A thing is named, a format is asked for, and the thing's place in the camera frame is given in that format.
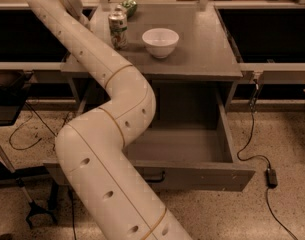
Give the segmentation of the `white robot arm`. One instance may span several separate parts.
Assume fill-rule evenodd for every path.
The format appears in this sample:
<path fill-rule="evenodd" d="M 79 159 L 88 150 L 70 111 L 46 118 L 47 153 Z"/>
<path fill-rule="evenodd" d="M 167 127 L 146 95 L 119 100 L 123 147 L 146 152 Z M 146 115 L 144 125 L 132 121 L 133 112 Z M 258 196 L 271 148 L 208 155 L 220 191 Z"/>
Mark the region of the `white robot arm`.
<path fill-rule="evenodd" d="M 192 240 L 123 153 L 155 114 L 146 78 L 88 29 L 81 0 L 27 2 L 110 97 L 67 123 L 55 139 L 63 173 L 106 239 Z"/>

